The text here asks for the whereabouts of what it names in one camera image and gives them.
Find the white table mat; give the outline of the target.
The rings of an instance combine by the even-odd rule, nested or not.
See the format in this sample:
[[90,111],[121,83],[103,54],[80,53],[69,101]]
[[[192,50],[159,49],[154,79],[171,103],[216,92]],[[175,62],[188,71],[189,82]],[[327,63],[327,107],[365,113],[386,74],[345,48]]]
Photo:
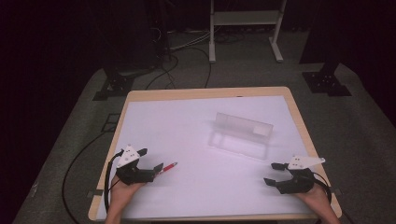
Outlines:
[[[269,123],[268,140],[251,142],[215,128],[217,115]],[[124,213],[127,219],[179,219],[254,216],[306,216],[298,199],[282,195],[265,179],[287,180],[272,169],[306,154],[299,133],[301,116],[287,96],[224,97],[185,100],[128,98],[114,137],[114,149],[146,148],[143,169],[162,163],[171,170],[139,190]]]

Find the clear plastic pencil case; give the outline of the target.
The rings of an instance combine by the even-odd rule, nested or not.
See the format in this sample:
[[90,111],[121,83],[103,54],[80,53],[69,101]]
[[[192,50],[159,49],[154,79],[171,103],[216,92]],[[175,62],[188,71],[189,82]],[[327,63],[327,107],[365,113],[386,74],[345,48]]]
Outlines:
[[265,161],[273,129],[272,124],[218,113],[208,144],[233,154]]

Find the black stand base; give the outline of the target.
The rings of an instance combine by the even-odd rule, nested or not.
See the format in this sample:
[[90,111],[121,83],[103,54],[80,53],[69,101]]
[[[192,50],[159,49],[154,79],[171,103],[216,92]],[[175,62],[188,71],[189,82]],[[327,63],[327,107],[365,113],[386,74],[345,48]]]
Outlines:
[[105,101],[109,97],[126,96],[132,89],[134,80],[122,75],[107,76],[104,85],[94,96],[94,101]]
[[303,77],[313,93],[327,93],[329,96],[350,96],[348,88],[335,76],[339,63],[327,62],[317,72],[303,72]]

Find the person's left hand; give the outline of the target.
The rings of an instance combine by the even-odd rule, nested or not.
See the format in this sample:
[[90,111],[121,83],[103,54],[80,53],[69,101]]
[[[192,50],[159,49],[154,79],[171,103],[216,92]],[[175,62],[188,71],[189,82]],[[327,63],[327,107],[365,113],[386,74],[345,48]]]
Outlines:
[[123,183],[116,175],[111,181],[110,204],[125,205],[132,200],[137,191],[145,186],[145,183],[134,183],[127,185]]

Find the red pen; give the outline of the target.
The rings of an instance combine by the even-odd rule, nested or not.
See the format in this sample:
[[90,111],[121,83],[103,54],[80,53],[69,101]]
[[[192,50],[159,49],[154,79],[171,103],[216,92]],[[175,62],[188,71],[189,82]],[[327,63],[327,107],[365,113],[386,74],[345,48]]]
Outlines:
[[159,172],[159,174],[163,174],[171,169],[173,169],[175,166],[177,166],[178,162],[173,162],[165,167],[163,167],[163,169]]

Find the white metal stand frame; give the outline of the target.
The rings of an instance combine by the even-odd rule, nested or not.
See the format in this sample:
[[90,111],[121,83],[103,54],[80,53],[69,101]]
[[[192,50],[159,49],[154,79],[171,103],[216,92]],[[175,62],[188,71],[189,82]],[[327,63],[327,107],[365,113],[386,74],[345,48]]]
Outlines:
[[277,44],[278,35],[283,21],[286,4],[288,0],[281,0],[278,10],[260,11],[216,11],[214,0],[210,1],[210,23],[209,23],[209,44],[208,59],[211,63],[216,61],[215,28],[217,26],[234,25],[274,25],[275,30],[269,37],[270,47],[278,63],[284,61]]

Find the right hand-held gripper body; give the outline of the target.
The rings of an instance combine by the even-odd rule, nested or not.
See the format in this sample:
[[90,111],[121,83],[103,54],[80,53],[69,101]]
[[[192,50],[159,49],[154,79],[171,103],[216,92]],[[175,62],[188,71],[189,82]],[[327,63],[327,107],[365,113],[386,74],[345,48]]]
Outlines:
[[291,173],[291,179],[276,182],[276,188],[281,194],[308,192],[313,188],[316,180],[310,167],[323,162],[325,162],[324,158],[293,156],[286,169]]

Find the person's right hand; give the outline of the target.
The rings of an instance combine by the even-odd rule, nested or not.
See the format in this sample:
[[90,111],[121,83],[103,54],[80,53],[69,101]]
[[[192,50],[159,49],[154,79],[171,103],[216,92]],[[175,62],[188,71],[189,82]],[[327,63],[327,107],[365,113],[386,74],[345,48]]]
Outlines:
[[295,196],[317,215],[325,212],[331,207],[325,190],[318,184],[315,184],[308,192],[295,193]]

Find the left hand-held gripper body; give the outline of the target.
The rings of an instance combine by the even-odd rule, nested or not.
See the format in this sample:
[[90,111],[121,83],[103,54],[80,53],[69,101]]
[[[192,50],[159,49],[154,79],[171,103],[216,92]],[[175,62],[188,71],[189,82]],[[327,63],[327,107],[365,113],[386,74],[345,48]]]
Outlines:
[[116,175],[125,184],[152,182],[154,179],[153,169],[139,169],[137,167],[140,156],[131,145],[128,145],[118,161]]

